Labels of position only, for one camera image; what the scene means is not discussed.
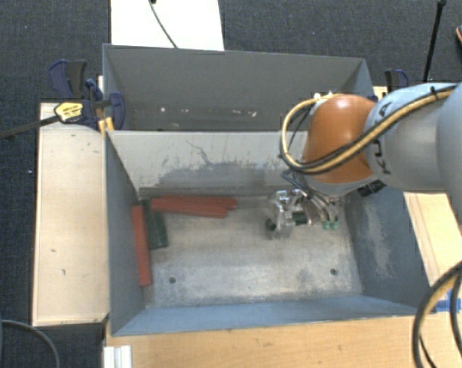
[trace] yellow cable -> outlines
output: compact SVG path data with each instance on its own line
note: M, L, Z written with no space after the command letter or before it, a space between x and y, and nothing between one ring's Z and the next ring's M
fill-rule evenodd
M386 117L384 120L382 120L375 128L362 140L359 140L354 146L346 149L345 151L342 151L339 153L337 156L334 158L330 159L329 161L324 162L323 164L319 166L315 166L312 168L307 168L303 169L304 165L301 163L298 163L290 154L289 154L289 149L287 147L287 138L286 138L286 133L287 129L289 127L289 121L291 120L292 116L294 116L297 112L299 112L301 109L304 109L305 107L309 107L311 105L316 104L320 100L327 100L330 98L333 98L337 95L340 94L329 94L324 97L320 98L312 98L310 100L302 101L301 103L298 103L295 107L293 107L286 115L284 118L284 122L282 123L282 129L281 129L281 147L282 147L282 153L283 156L286 158L286 162L295 168L302 169L302 172L304 173L321 173L325 172L335 166L338 166L342 164L344 161L346 161L349 157L353 156L357 152L361 151L365 146L369 144L369 142L372 140L372 138L376 137L380 133L382 133L384 130L386 130L390 125L392 125L394 122L397 120L401 119L403 116L405 116L408 113L412 113L421 107L433 103L437 100L448 98L449 95L452 93L452 90L446 90L446 91L441 91L440 93L437 93L437 95L434 94L429 94L427 97L422 98L420 100L417 100L413 103L408 104L406 107L403 107L401 109L396 110L393 112L393 114L389 115Z

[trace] wooden table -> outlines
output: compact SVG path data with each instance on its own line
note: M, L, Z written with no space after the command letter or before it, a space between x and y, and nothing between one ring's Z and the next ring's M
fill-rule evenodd
M405 199L426 271L434 283L462 259L462 237L445 195L405 194ZM459 320L462 333L462 310ZM106 343L131 345L134 368L398 368L414 366L412 322L412 317L388 317L137 337L111 337L107 325ZM448 313L429 316L422 334L438 367L462 366Z

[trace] black stand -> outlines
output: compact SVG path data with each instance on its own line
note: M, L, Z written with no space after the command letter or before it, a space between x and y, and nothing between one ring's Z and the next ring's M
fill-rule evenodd
M437 31L439 30L439 22L443 13L443 7L446 5L446 0L437 1L436 19L434 20L434 27L432 28L431 45L427 54L427 61L425 63L423 82L428 82L429 71L431 70L432 55L434 54L434 46L436 45Z

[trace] black cable on floor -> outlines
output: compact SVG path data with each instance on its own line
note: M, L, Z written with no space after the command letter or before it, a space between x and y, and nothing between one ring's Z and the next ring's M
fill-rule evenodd
M57 368L61 368L61 359L59 358L59 353L57 351L57 348L55 347L54 343L45 333L40 331L38 328L30 326L29 324L26 324L26 323L17 322L16 320L2 319L1 311L0 311L0 367L1 367L2 349L3 349L3 343L4 343L4 334L3 334L3 328L2 328L3 324L7 324L13 327L19 327L19 328L31 331L32 333L39 336L52 350L52 353L54 354L54 358L55 358L55 366Z

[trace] red block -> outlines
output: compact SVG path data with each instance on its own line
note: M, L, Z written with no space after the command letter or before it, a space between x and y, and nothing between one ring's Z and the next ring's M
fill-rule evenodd
M134 240L136 243L139 285L149 286L153 283L153 272L151 270L149 247L147 246L147 230L142 205L135 205L132 208L132 225L134 227Z

